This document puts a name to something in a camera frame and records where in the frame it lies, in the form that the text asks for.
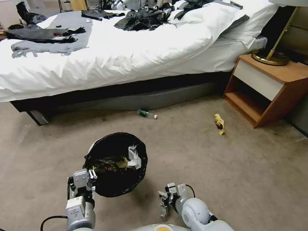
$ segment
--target lamp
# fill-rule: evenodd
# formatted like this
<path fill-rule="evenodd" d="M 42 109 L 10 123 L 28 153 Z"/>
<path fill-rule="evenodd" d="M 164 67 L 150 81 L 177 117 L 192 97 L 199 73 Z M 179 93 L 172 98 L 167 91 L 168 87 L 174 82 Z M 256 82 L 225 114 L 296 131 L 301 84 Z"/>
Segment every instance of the lamp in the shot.
<path fill-rule="evenodd" d="M 276 3 L 282 6 L 296 6 L 295 10 L 293 11 L 292 15 L 290 16 L 289 21 L 285 25 L 283 31 L 281 32 L 279 38 L 277 39 L 277 42 L 275 43 L 274 47 L 270 50 L 269 53 L 267 53 L 264 49 L 263 50 L 257 50 L 252 53 L 253 59 L 264 63 L 268 65 L 274 65 L 274 66 L 284 66 L 289 62 L 289 57 L 287 57 L 285 54 L 276 52 L 276 47 L 281 40 L 284 33 L 287 31 L 298 7 L 308 7 L 308 0 L 269 0 L 271 3 Z"/>

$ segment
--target green bottle label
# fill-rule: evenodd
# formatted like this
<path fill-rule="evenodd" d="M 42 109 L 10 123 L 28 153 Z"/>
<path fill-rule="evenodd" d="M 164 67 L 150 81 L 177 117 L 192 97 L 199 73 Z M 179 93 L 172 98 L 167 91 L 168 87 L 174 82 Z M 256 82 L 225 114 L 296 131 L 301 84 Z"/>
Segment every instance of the green bottle label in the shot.
<path fill-rule="evenodd" d="M 147 117 L 148 116 L 148 112 L 144 111 L 144 110 L 140 110 L 139 115 L 141 115 L 142 117 Z"/>

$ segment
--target white paper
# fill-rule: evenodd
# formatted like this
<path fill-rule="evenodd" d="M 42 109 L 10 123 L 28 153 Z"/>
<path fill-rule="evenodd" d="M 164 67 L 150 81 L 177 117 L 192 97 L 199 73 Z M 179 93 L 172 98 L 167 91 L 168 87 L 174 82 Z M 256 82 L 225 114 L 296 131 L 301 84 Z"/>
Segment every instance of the white paper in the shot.
<path fill-rule="evenodd" d="M 127 162 L 127 166 L 135 166 L 136 169 L 139 169 L 141 167 L 141 159 L 138 156 L 136 147 L 136 145 L 128 147 L 128 157 L 130 161 Z"/>

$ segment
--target gray cloth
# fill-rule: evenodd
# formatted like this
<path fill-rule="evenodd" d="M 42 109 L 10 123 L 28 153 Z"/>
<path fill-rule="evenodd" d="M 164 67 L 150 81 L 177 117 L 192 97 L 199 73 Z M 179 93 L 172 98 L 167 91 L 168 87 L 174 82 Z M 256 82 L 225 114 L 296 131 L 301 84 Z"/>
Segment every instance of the gray cloth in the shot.
<path fill-rule="evenodd" d="M 72 11 L 60 13 L 56 19 L 50 24 L 47 29 L 57 29 L 56 26 L 61 25 L 58 29 L 72 29 L 76 30 L 79 27 L 84 27 L 85 33 L 73 35 L 77 40 L 73 43 L 35 43 L 30 41 L 22 41 L 11 46 L 13 54 L 12 57 L 26 56 L 28 52 L 32 52 L 35 57 L 36 53 L 50 52 L 62 53 L 63 55 L 70 55 L 72 51 L 83 49 L 87 46 L 89 36 L 92 30 L 92 20 L 82 18 L 80 11 Z"/>

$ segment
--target brass lamp base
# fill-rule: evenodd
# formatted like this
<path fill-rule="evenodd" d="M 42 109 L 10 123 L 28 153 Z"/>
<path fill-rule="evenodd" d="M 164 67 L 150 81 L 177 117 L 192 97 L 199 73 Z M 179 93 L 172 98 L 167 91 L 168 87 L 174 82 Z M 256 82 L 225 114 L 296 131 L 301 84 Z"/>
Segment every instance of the brass lamp base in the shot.
<path fill-rule="evenodd" d="M 264 49 L 253 51 L 251 54 L 252 58 L 258 62 L 272 65 L 272 66 L 284 66 L 290 61 L 289 57 L 280 52 L 274 52 L 270 59 L 266 59 L 268 52 Z"/>

